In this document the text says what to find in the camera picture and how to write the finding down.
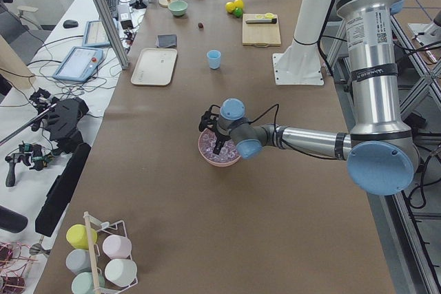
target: keyboard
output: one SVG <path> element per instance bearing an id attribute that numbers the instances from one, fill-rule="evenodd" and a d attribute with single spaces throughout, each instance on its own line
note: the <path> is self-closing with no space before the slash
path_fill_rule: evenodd
<path id="1" fill-rule="evenodd" d="M 119 0 L 105 0 L 109 6 L 110 14 L 115 19 L 118 19 L 118 3 Z"/>

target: bowl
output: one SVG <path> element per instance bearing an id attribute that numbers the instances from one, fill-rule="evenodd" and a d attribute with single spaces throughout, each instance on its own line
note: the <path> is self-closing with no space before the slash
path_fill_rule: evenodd
<path id="1" fill-rule="evenodd" d="M 176 0 L 168 4 L 168 9 L 175 17 L 181 17 L 187 12 L 188 3 L 182 0 Z"/>
<path id="2" fill-rule="evenodd" d="M 225 142 L 219 155 L 213 154 L 215 142 L 216 135 L 209 129 L 202 131 L 198 139 L 199 152 L 209 164 L 215 167 L 228 167 L 240 160 L 240 155 L 232 140 Z"/>

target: yellow cup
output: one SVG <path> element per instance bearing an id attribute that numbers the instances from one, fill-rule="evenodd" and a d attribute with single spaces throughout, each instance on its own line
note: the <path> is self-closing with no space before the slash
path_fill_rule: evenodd
<path id="1" fill-rule="evenodd" d="M 98 234 L 94 229 L 92 230 L 92 241 L 94 244 L 98 239 Z M 76 224 L 68 229 L 66 233 L 66 240 L 74 247 L 75 249 L 89 249 L 88 244 L 88 235 L 85 232 L 85 226 L 82 224 Z"/>

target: white tray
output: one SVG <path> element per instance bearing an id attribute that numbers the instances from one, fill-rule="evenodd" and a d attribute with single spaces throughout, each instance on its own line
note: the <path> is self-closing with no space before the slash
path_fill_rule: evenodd
<path id="1" fill-rule="evenodd" d="M 136 62 L 132 84 L 166 86 L 172 81 L 177 56 L 178 51 L 172 48 L 144 48 Z"/>

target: blue joint cap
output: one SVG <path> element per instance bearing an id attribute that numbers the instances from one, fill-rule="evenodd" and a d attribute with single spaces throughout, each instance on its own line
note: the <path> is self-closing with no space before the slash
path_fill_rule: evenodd
<path id="1" fill-rule="evenodd" d="M 245 115 L 245 106 L 239 99 L 230 98 L 223 102 L 220 114 L 226 120 L 238 120 Z"/>
<path id="2" fill-rule="evenodd" d="M 379 196 L 396 194 L 413 180 L 409 157 L 398 147 L 382 141 L 356 145 L 348 155 L 347 170 L 359 187 Z"/>
<path id="3" fill-rule="evenodd" d="M 245 160 L 252 158 L 260 153 L 262 144 L 257 139 L 246 139 L 236 145 L 236 149 Z"/>
<path id="4" fill-rule="evenodd" d="M 394 14 L 401 12 L 403 5 L 404 5 L 404 0 L 400 0 L 400 1 L 397 1 L 396 3 L 394 3 L 391 6 L 391 14 L 394 15 Z"/>

